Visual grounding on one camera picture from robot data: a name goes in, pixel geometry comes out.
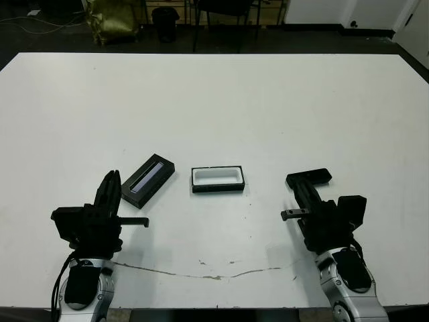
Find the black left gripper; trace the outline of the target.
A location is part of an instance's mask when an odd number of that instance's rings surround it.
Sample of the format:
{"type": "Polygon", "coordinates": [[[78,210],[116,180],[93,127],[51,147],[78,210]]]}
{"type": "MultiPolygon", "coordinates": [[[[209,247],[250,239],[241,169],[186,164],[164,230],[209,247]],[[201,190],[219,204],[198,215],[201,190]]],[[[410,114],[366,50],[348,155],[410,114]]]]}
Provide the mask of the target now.
{"type": "Polygon", "coordinates": [[[111,258],[120,252],[124,225],[149,227],[147,217],[118,216],[121,204],[121,177],[109,171],[95,196],[95,204],[72,208],[72,249],[78,258],[111,258]]]}

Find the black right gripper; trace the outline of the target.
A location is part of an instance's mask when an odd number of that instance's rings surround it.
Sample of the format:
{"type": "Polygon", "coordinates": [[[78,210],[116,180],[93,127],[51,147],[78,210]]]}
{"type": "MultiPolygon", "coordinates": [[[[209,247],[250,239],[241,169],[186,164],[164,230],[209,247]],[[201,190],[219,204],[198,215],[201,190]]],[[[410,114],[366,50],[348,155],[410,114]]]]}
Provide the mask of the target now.
{"type": "Polygon", "coordinates": [[[293,182],[292,190],[299,208],[283,210],[280,215],[283,221],[297,221],[309,251],[327,252],[353,244],[351,224],[333,200],[322,201],[311,182],[293,182]]]}

